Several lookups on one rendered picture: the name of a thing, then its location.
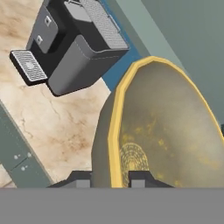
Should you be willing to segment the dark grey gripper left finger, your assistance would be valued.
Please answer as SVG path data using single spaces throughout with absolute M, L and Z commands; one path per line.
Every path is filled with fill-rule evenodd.
M 67 179 L 50 185 L 50 188 L 90 188 L 91 178 L 91 171 L 72 171 Z

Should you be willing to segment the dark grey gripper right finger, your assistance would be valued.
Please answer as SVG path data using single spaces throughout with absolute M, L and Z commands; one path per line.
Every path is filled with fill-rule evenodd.
M 129 188 L 170 188 L 170 185 L 155 179 L 149 171 L 129 171 Z

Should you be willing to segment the grey bowl with yellow rim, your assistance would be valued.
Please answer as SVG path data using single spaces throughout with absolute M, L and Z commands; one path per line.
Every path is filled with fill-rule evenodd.
M 92 148 L 92 184 L 129 187 L 149 171 L 171 187 L 224 187 L 224 136 L 207 101 L 177 66 L 155 56 L 131 64 L 105 101 Z

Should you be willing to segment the grey-green cabinet door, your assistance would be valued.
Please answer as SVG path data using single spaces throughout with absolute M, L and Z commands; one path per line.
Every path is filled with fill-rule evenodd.
M 0 163 L 17 188 L 46 188 L 50 176 L 0 101 Z

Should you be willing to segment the grey-green cabinet run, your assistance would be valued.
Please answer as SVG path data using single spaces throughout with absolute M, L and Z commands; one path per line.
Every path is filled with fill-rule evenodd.
M 114 89 L 125 70 L 146 56 L 181 67 L 224 124 L 224 0 L 101 0 L 130 50 L 103 76 Z

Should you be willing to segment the black and grey coffee machine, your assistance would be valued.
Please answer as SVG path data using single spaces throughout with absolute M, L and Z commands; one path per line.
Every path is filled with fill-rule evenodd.
M 26 48 L 10 60 L 26 85 L 62 96 L 92 86 L 129 49 L 99 0 L 44 0 Z

